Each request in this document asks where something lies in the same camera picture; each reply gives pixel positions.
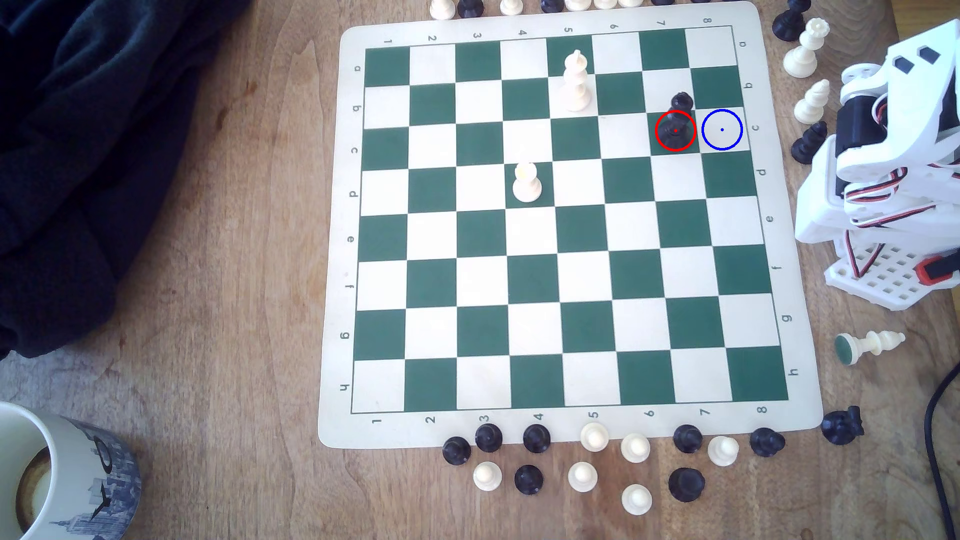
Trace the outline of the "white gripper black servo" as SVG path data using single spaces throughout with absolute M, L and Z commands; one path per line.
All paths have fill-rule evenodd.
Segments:
M 943 165 L 958 149 L 958 128 L 942 128 L 946 97 L 958 100 L 957 21 L 891 45 L 881 65 L 858 63 L 841 75 L 834 142 L 839 177 L 885 177 L 907 168 L 956 177 Z

